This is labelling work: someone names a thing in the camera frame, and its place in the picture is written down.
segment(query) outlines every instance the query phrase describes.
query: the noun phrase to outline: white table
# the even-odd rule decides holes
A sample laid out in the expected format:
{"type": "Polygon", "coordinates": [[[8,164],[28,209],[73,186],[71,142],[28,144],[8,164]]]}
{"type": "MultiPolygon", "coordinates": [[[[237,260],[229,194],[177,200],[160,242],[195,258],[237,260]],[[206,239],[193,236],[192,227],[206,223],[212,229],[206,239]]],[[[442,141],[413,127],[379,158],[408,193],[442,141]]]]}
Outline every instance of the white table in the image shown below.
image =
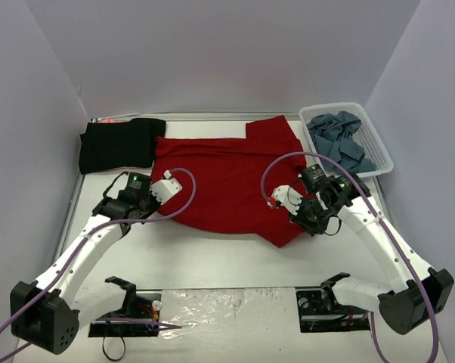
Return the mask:
{"type": "MultiPolygon", "coordinates": [[[[243,138],[247,121],[270,116],[275,115],[162,115],[168,120],[169,138],[243,138]]],[[[287,119],[303,148],[309,150],[299,118],[289,115],[287,119]]],[[[82,230],[101,193],[116,175],[118,172],[105,172],[85,177],[67,244],[82,230]]],[[[124,188],[125,181],[126,177],[121,178],[111,194],[124,188]]],[[[365,182],[380,203],[376,181],[365,182]]],[[[134,226],[104,255],[83,287],[103,284],[105,278],[115,275],[137,284],[139,289],[164,290],[161,319],[187,325],[157,338],[127,340],[128,351],[122,360],[125,363],[378,362],[369,332],[299,333],[293,287],[317,286],[341,271],[385,281],[381,268],[346,226],[335,237],[304,234],[278,249],[255,235],[214,234],[166,221],[134,226]]],[[[101,353],[101,340],[87,339],[87,333],[88,328],[81,330],[62,355],[31,347],[14,361],[107,361],[101,353]]],[[[425,362],[429,356],[429,323],[401,337],[378,319],[378,334],[391,361],[425,362]]],[[[437,362],[446,362],[442,349],[437,362]]]]}

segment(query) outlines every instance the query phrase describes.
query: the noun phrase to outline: black towel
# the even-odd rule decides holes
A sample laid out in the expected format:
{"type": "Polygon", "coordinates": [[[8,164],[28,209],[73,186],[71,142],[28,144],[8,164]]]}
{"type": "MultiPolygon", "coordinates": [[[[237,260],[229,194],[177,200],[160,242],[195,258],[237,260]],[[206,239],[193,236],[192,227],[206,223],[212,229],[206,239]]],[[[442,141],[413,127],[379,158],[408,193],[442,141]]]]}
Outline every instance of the black towel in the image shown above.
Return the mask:
{"type": "Polygon", "coordinates": [[[89,123],[80,135],[82,174],[121,167],[150,168],[156,137],[165,136],[166,121],[136,118],[127,123],[89,123]]]}

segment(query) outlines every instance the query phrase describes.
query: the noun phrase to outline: red cloth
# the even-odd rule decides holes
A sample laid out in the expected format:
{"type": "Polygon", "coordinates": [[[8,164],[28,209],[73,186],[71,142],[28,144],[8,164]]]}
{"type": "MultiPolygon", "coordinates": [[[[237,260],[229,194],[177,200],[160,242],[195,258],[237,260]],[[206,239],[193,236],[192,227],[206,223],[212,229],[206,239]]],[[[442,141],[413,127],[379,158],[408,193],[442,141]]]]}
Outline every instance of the red cloth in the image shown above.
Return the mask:
{"type": "MultiPolygon", "coordinates": [[[[246,124],[246,138],[170,139],[159,138],[152,177],[159,180],[165,170],[183,167],[196,178],[197,193],[192,204],[174,220],[204,231],[256,233],[278,247],[303,232],[290,223],[285,208],[271,209],[261,194],[261,177],[277,157],[302,151],[284,116],[246,124]]],[[[266,180],[266,192],[297,179],[297,166],[305,158],[279,162],[266,180]]],[[[176,173],[181,193],[160,210],[167,215],[180,209],[192,192],[188,175],[176,173]]],[[[293,187],[302,193],[301,183],[293,187]]]]}

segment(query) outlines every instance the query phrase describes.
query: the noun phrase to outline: black cable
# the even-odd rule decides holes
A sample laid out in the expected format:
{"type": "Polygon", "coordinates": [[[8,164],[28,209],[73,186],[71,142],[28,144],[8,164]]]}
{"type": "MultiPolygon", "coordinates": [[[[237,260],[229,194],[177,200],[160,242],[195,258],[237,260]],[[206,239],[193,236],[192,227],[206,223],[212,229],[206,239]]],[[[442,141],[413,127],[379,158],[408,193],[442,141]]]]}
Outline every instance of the black cable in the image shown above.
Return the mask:
{"type": "MultiPolygon", "coordinates": [[[[111,322],[107,322],[107,326],[108,327],[112,327],[112,323],[111,322]]],[[[107,354],[107,351],[105,350],[105,339],[107,338],[106,335],[107,335],[107,329],[105,329],[105,337],[104,337],[104,340],[101,344],[101,351],[102,353],[105,355],[105,357],[109,360],[109,361],[121,361],[123,359],[123,357],[125,357],[125,353],[127,352],[127,345],[125,344],[125,339],[123,339],[122,335],[120,334],[120,330],[117,328],[116,331],[118,332],[119,336],[118,338],[120,338],[122,340],[122,343],[123,343],[123,354],[120,356],[120,358],[112,358],[110,357],[108,354],[107,354]]]]}
{"type": "Polygon", "coordinates": [[[289,199],[289,190],[290,190],[290,189],[293,189],[293,185],[295,185],[295,184],[298,183],[299,181],[300,181],[299,179],[296,179],[295,181],[292,181],[292,182],[289,183],[289,185],[288,185],[288,194],[287,194],[287,197],[288,197],[289,203],[290,203],[292,206],[298,206],[298,204],[294,204],[294,203],[289,199]]]}
{"type": "Polygon", "coordinates": [[[345,315],[343,315],[343,316],[339,316],[337,319],[333,319],[333,320],[330,321],[330,322],[336,323],[336,322],[339,322],[339,321],[344,321],[346,318],[348,318],[348,314],[345,314],[345,315]]]}
{"type": "Polygon", "coordinates": [[[107,197],[107,194],[108,192],[110,191],[111,188],[113,188],[113,186],[115,185],[116,181],[119,180],[119,178],[122,176],[122,175],[128,175],[128,172],[122,172],[120,174],[118,174],[114,180],[112,181],[112,184],[110,184],[107,189],[105,189],[104,193],[103,193],[103,197],[106,198],[107,197]]]}
{"type": "Polygon", "coordinates": [[[326,234],[327,236],[332,237],[332,236],[338,234],[338,233],[340,232],[340,229],[341,229],[341,228],[342,228],[342,220],[339,218],[339,227],[337,228],[337,230],[336,230],[335,233],[330,234],[330,233],[326,233],[325,231],[323,231],[323,233],[326,234]]]}

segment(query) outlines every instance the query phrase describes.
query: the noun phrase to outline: fabric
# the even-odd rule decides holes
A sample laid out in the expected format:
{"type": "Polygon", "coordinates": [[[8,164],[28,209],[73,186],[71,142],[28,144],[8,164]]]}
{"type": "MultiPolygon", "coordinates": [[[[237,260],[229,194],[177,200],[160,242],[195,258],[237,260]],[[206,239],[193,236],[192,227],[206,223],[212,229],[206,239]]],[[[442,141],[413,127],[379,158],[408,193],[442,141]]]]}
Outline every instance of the fabric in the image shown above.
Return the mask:
{"type": "MultiPolygon", "coordinates": [[[[189,169],[197,181],[192,204],[174,220],[204,231],[225,234],[255,233],[278,247],[304,230],[289,222],[285,208],[271,209],[261,194],[261,177],[266,167],[281,155],[302,151],[284,116],[246,124],[246,138],[167,139],[159,138],[153,180],[165,170],[189,169]]],[[[305,158],[291,157],[278,163],[266,181],[266,192],[297,179],[297,167],[305,158]]],[[[189,199],[192,182],[175,174],[182,185],[180,194],[160,210],[167,215],[189,199]]],[[[301,183],[293,186],[303,193],[301,183]]]]}
{"type": "MultiPolygon", "coordinates": [[[[361,127],[361,120],[352,113],[341,111],[314,117],[308,124],[317,152],[333,159],[349,172],[372,172],[376,169],[372,160],[365,157],[364,148],[353,140],[353,134],[361,127]]],[[[322,161],[326,170],[333,171],[331,163],[322,161]]]]}
{"type": "Polygon", "coordinates": [[[156,138],[166,134],[166,121],[136,118],[127,123],[89,123],[80,135],[82,174],[120,167],[150,168],[156,138]]]}

